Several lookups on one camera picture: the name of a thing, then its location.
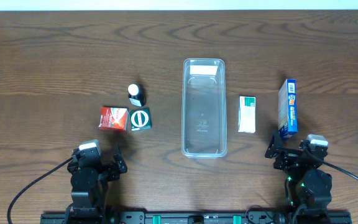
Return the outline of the blue medicine box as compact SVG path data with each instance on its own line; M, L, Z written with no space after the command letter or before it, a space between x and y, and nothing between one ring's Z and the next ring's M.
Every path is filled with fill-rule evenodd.
M295 79L286 79L278 92L278 132L283 140L298 132Z

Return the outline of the green Zam-Buk box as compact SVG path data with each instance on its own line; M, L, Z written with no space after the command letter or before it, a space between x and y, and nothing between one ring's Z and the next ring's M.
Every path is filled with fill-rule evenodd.
M140 131L152 128L151 116L148 108L132 110L130 112L130 120L132 131Z

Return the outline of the dark bottle white cap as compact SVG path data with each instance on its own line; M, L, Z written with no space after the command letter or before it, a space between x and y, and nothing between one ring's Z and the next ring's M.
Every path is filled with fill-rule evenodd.
M128 97L134 106L143 107L146 104L146 98L143 88L135 83L128 86Z

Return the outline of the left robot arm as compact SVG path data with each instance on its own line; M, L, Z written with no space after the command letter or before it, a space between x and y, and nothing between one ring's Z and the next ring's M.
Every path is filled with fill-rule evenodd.
M98 140L83 142L71 155L67 170L71 174L73 219L106 218L105 200L108 183L127 172L127 166L118 145L113 160L103 164Z

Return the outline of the clear plastic container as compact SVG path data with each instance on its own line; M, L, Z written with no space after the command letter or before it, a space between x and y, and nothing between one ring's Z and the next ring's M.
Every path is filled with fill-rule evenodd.
M221 59L188 58L183 63L181 151L195 159L227 153L226 74Z

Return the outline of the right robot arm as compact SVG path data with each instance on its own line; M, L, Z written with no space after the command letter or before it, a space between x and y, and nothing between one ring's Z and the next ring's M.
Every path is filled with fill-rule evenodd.
M332 177L319 169L327 155L328 141L321 135L310 134L301 141L298 149L290 149L285 147L279 132L273 132L265 157L274 158L273 168L287 175L288 222L328 217L326 209L332 200Z

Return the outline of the red Panadol box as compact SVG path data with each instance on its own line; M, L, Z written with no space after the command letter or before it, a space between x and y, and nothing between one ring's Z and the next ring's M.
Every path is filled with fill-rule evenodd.
M101 107L99 129L125 131L127 129L129 111L127 108Z

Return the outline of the white green medicine box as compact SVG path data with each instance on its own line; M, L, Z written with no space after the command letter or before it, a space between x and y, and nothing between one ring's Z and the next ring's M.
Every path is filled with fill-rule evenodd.
M255 106L255 97L239 97L238 131L240 133L255 133Z

